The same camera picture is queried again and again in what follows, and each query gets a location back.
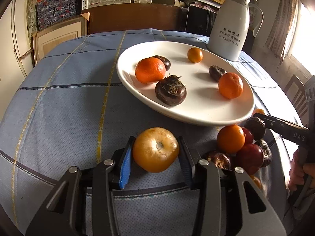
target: yellow stripe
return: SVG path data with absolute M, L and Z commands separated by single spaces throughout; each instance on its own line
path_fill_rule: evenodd
M 163 35 L 165 41 L 167 41 L 166 36 L 163 34 L 163 32 L 160 30 L 161 34 Z
M 40 93 L 38 94 L 36 100 L 35 100 L 35 103 L 33 104 L 29 114 L 28 114 L 28 117 L 26 119 L 26 122 L 24 123 L 24 126 L 22 128 L 22 132 L 21 132 L 21 135 L 19 137 L 19 141 L 16 145 L 16 148 L 15 148 L 15 156 L 14 156 L 14 164 L 13 164 L 13 169 L 12 169 L 12 180 L 11 180 L 11 195 L 12 195 L 12 209 L 13 209 L 13 217 L 14 217 L 14 222 L 15 222 L 15 225 L 16 227 L 18 227 L 18 221 L 17 221 L 17 217 L 16 217 L 16 211 L 15 211 L 15 196 L 14 196 L 14 175 L 15 175 L 15 167 L 16 167 L 16 160 L 17 160 L 17 157 L 18 157 L 18 152 L 19 152 L 19 147 L 20 147 L 20 144 L 21 144 L 21 140 L 23 138 L 23 135 L 24 135 L 24 131 L 26 129 L 26 126 L 28 124 L 28 121 L 29 119 L 31 118 L 31 115 L 34 111 L 34 108 L 37 104 L 37 101 L 39 100 L 40 96 L 42 95 L 42 93 L 44 92 L 44 90 L 46 89 L 46 87 L 48 86 L 48 84 L 50 83 L 51 79 L 53 78 L 53 76 L 55 75 L 55 73 L 57 72 L 57 70 L 66 62 L 66 60 L 79 48 L 82 46 L 82 44 L 85 42 L 85 40 L 88 38 L 88 36 L 83 40 L 83 42 L 77 47 L 75 48 L 75 50 L 70 53 L 65 59 L 64 61 L 56 68 L 56 70 L 54 70 L 53 74 L 51 75 L 51 77 L 48 79 L 48 82 L 45 84 L 44 88 L 40 91 Z
M 116 62 L 117 62 L 117 59 L 118 59 L 119 51 L 120 51 L 120 48 L 121 48 L 121 45 L 122 45 L 122 41 L 125 38 L 126 32 L 127 31 L 125 31 L 125 33 L 123 34 L 122 39 L 120 41 L 120 44 L 119 44 L 119 47 L 118 47 L 118 50 L 117 50 L 117 53 L 116 53 L 116 56 L 115 56 L 115 59 L 114 59 L 113 66 L 111 67 L 111 71 L 109 73 L 109 79 L 108 79 L 108 82 L 107 82 L 108 85 L 106 86 L 106 89 L 105 89 L 105 95 L 104 95 L 104 99 L 103 99 L 103 106 L 102 106 L 101 115 L 100 115 L 99 131 L 98 131 L 98 134 L 97 134 L 97 148 L 96 148 L 96 163 L 97 164 L 99 164 L 101 162 L 100 159 L 101 159 L 101 151 L 102 151 L 103 125 L 104 125 L 104 117 L 105 117 L 105 111 L 106 111 L 107 97 L 108 97 L 108 93 L 109 93 L 109 88 L 111 86 L 111 79 L 113 77 L 113 73 L 114 73 L 114 70 L 115 70 L 115 67 L 116 67 Z

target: plaid tablecloth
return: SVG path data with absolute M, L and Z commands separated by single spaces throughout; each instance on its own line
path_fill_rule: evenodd
M 175 41 L 206 49 L 208 37 L 145 29 L 98 33 L 66 41 L 31 71 L 14 95 L 0 124 L 0 202 L 25 233 L 56 181 L 72 165 L 85 169 L 111 157 L 129 136 L 150 127 L 183 135 L 201 154 L 214 144 L 218 127 L 185 124 L 165 117 L 135 98 L 116 73 L 119 55 L 132 45 Z M 230 62 L 250 82 L 257 107 L 292 122 L 300 119 L 275 81 L 248 55 Z M 285 179 L 295 145 L 271 131 L 266 140 L 274 160 L 258 176 L 282 219 Z M 124 191 L 114 204 L 122 236 L 191 235 L 199 191 L 183 183 L 178 160 L 166 171 L 147 173 L 132 165 Z M 87 234 L 91 235 L 91 194 L 87 195 Z

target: brown wooden board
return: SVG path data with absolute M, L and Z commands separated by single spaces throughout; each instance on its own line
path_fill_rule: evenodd
M 112 4 L 88 8 L 89 33 L 155 28 L 178 31 L 182 10 L 164 4 Z

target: white plate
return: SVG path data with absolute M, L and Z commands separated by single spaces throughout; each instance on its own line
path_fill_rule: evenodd
M 247 119 L 254 109 L 254 95 L 243 75 L 217 55 L 202 50 L 200 63 L 191 63 L 187 52 L 193 46 L 177 42 L 155 41 L 134 45 L 126 49 L 117 61 L 117 73 L 122 84 L 140 101 L 152 109 L 176 120 L 204 126 L 226 126 Z M 171 68 L 169 75 L 181 76 L 186 85 L 187 97 L 182 104 L 171 107 L 155 96 L 155 85 L 140 83 L 134 74 L 137 63 L 146 57 L 167 57 Z M 238 74 L 243 81 L 243 93 L 235 99 L 224 98 L 218 91 L 218 83 L 209 76 L 212 65 Z

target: wooden chair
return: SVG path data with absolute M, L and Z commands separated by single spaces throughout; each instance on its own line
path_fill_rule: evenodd
M 299 115 L 300 119 L 302 120 L 302 117 L 308 112 L 308 106 L 305 103 L 305 88 L 304 84 L 300 81 L 300 79 L 296 76 L 293 75 L 284 88 L 283 92 L 287 95 L 289 89 L 292 87 L 293 84 L 296 84 L 298 87 L 298 91 L 294 98 L 291 101 L 293 104 L 295 110 L 297 111 L 297 114 Z

